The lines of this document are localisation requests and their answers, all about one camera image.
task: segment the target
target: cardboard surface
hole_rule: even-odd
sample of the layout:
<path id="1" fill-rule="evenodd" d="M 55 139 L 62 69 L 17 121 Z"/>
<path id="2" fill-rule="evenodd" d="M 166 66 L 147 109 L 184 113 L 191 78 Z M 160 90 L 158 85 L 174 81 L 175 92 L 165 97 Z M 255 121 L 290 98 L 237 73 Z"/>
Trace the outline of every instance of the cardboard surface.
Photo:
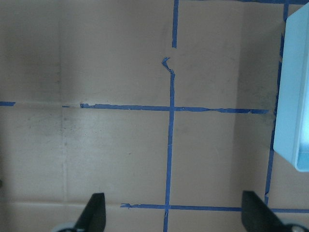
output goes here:
<path id="1" fill-rule="evenodd" d="M 94 192 L 106 232 L 241 232 L 243 190 L 307 223 L 309 174 L 268 162 L 283 4 L 180 1 L 177 49 L 173 7 L 2 3 L 0 231 L 75 221 Z"/>

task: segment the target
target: painter's tape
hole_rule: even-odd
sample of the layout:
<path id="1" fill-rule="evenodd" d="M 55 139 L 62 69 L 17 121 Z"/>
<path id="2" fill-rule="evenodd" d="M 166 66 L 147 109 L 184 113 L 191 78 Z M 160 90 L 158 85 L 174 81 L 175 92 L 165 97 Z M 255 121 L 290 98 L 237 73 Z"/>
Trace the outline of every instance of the painter's tape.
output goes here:
<path id="1" fill-rule="evenodd" d="M 231 114 L 267 114 L 269 110 L 260 109 L 232 109 L 232 108 L 204 108 L 204 107 L 175 107 L 175 111 L 191 111 L 191 112 L 204 112 L 204 111 L 217 111 L 220 113 L 231 113 Z"/>
<path id="2" fill-rule="evenodd" d="M 14 106 L 16 102 L 14 101 L 0 101 L 0 106 Z"/>
<path id="3" fill-rule="evenodd" d="M 141 209 L 165 209 L 165 205 L 163 204 L 128 204 L 122 203 L 121 208 L 141 208 Z"/>
<path id="4" fill-rule="evenodd" d="M 151 111 L 169 111 L 168 106 L 150 106 L 150 105 L 108 105 L 87 103 L 80 104 L 83 109 L 111 109 L 111 110 L 151 110 Z"/>
<path id="5" fill-rule="evenodd" d="M 284 47 L 284 37 L 281 35 L 281 44 L 280 44 L 280 56 L 283 55 L 283 47 Z M 282 62 L 279 61 L 278 63 L 278 74 L 277 74 L 277 95 L 276 95 L 276 103 L 274 109 L 274 116 L 277 116 L 277 109 L 278 109 L 278 100 L 279 100 L 279 88 L 280 88 L 280 80 L 281 80 L 281 69 L 282 69 Z M 269 201 L 269 191 L 270 191 L 270 183 L 271 183 L 271 174 L 272 174 L 272 166 L 274 161 L 274 139 L 275 139 L 275 127 L 276 127 L 276 118 L 274 119 L 274 127 L 271 133 L 271 140 L 270 140 L 270 148 L 269 148 L 269 156 L 268 156 L 268 166 L 267 166 L 267 175 L 266 175 L 266 184 L 265 184 L 265 194 L 264 194 L 264 203 L 268 205 Z"/>
<path id="6" fill-rule="evenodd" d="M 309 214 L 309 209 L 271 209 L 274 213 Z"/>
<path id="7" fill-rule="evenodd" d="M 173 32 L 172 32 L 172 47 L 177 48 L 177 33 L 178 33 L 178 7 L 179 0 L 174 0 L 173 11 Z"/>
<path id="8" fill-rule="evenodd" d="M 169 86 L 169 135 L 168 135 L 168 159 L 166 171 L 166 187 L 165 187 L 165 213 L 163 222 L 163 232 L 168 232 L 169 228 L 169 199 L 170 199 L 170 183 L 171 183 L 171 169 L 172 169 L 172 154 L 173 154 L 173 130 L 174 130 L 174 114 L 175 114 L 175 72 L 169 68 L 167 61 L 168 57 L 162 60 L 162 65 L 170 73 L 170 86 Z"/>
<path id="9" fill-rule="evenodd" d="M 169 229 L 169 210 L 166 209 L 164 212 L 163 232 L 168 232 L 168 229 Z"/>
<path id="10" fill-rule="evenodd" d="M 286 19 L 288 18 L 288 15 L 289 15 L 289 4 L 290 4 L 290 0 L 285 0 L 284 7 L 283 7 L 284 22 L 286 22 Z"/>
<path id="11" fill-rule="evenodd" d="M 285 4 L 286 0 L 238 0 L 241 2 L 258 2 L 258 3 L 272 3 L 272 4 Z M 289 4 L 305 5 L 309 0 L 289 0 Z"/>
<path id="12" fill-rule="evenodd" d="M 231 211 L 231 212 L 241 211 L 240 207 L 189 206 L 189 205 L 171 205 L 170 209 L 202 210 L 202 211 Z"/>

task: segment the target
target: plastic bin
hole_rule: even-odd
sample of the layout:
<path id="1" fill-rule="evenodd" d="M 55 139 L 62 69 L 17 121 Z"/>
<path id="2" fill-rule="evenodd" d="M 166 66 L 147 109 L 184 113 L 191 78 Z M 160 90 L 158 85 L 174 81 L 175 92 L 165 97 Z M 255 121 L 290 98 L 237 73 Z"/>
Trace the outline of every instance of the plastic bin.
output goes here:
<path id="1" fill-rule="evenodd" d="M 309 172 L 309 4 L 286 21 L 274 150 Z"/>

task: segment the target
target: blue tape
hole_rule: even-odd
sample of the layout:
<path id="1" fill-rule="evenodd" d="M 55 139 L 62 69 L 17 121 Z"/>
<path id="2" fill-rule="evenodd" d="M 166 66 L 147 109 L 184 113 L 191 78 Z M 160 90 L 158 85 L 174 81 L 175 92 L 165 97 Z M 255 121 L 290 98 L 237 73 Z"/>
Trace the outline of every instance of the blue tape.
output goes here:
<path id="1" fill-rule="evenodd" d="M 271 209 L 274 213 L 309 214 L 309 209 Z"/>
<path id="2" fill-rule="evenodd" d="M 283 7 L 283 20 L 284 22 L 286 22 L 286 19 L 288 18 L 288 14 L 289 14 L 289 0 L 285 0 L 284 2 L 284 7 Z"/>
<path id="3" fill-rule="evenodd" d="M 14 101 L 0 101 L 0 106 L 14 106 L 16 102 Z"/>
<path id="4" fill-rule="evenodd" d="M 210 109 L 204 107 L 175 107 L 175 111 L 191 111 L 191 112 L 203 112 L 203 111 L 217 111 L 220 113 L 231 113 L 231 114 L 267 114 L 269 110 L 259 110 L 259 109 Z"/>
<path id="5" fill-rule="evenodd" d="M 241 2 L 258 2 L 258 3 L 272 3 L 272 4 L 285 4 L 285 0 L 238 0 Z M 289 4 L 305 5 L 309 0 L 289 0 Z"/>
<path id="6" fill-rule="evenodd" d="M 152 111 L 169 111 L 168 106 L 149 106 L 149 105 L 108 105 L 87 103 L 80 104 L 83 109 L 113 109 L 113 110 L 152 110 Z"/>
<path id="7" fill-rule="evenodd" d="M 163 223 L 163 232 L 168 231 L 169 227 L 169 199 L 170 199 L 170 182 L 171 182 L 171 169 L 172 169 L 172 153 L 173 153 L 173 130 L 174 130 L 174 114 L 175 114 L 175 72 L 170 69 L 167 61 L 168 57 L 162 60 L 162 65 L 170 73 L 170 87 L 169 87 L 169 136 L 168 136 L 168 160 L 166 171 L 166 187 L 165 187 L 165 214 Z"/>
<path id="8" fill-rule="evenodd" d="M 121 208 L 142 208 L 142 209 L 165 209 L 166 206 L 163 204 L 134 204 L 122 203 Z"/>
<path id="9" fill-rule="evenodd" d="M 284 48 L 284 37 L 281 35 L 281 44 L 280 44 L 280 56 L 283 56 L 283 48 Z M 264 194 L 264 203 L 268 205 L 269 201 L 269 191 L 270 191 L 270 183 L 271 183 L 271 174 L 272 174 L 272 166 L 274 161 L 274 139 L 275 139 L 275 128 L 276 128 L 276 117 L 277 117 L 277 109 L 278 109 L 278 100 L 279 100 L 279 89 L 280 89 L 280 80 L 281 80 L 281 69 L 282 63 L 279 61 L 278 63 L 278 74 L 277 74 L 277 95 L 276 95 L 276 103 L 274 109 L 274 127 L 271 133 L 270 140 L 270 148 L 269 148 L 269 158 L 268 158 L 268 166 L 267 166 L 267 175 L 266 175 L 266 184 L 265 184 L 265 194 Z"/>
<path id="10" fill-rule="evenodd" d="M 163 205 L 163 204 L 134 204 L 123 203 L 121 208 L 165 209 L 165 222 L 168 223 L 168 210 L 197 210 L 197 211 L 226 211 L 241 212 L 240 207 L 216 207 L 216 206 L 190 206 L 190 205 Z M 274 213 L 309 214 L 309 209 L 271 209 Z"/>
<path id="11" fill-rule="evenodd" d="M 163 232 L 168 232 L 169 228 L 169 210 L 166 209 L 164 213 Z"/>
<path id="12" fill-rule="evenodd" d="M 231 211 L 231 212 L 241 211 L 240 207 L 189 206 L 189 205 L 171 205 L 170 209 L 203 210 L 203 211 Z"/>
<path id="13" fill-rule="evenodd" d="M 173 33 L 172 33 L 172 47 L 177 48 L 177 31 L 178 31 L 178 6 L 179 0 L 174 0 L 174 13 L 173 13 Z"/>

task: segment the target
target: blue plastic tray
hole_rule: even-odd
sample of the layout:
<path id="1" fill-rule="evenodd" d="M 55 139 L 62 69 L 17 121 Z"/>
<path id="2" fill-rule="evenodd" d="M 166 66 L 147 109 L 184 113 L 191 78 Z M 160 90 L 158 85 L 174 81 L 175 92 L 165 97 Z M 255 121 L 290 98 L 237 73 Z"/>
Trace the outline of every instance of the blue plastic tray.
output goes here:
<path id="1" fill-rule="evenodd" d="M 309 4 L 288 17 L 274 150 L 309 172 Z"/>

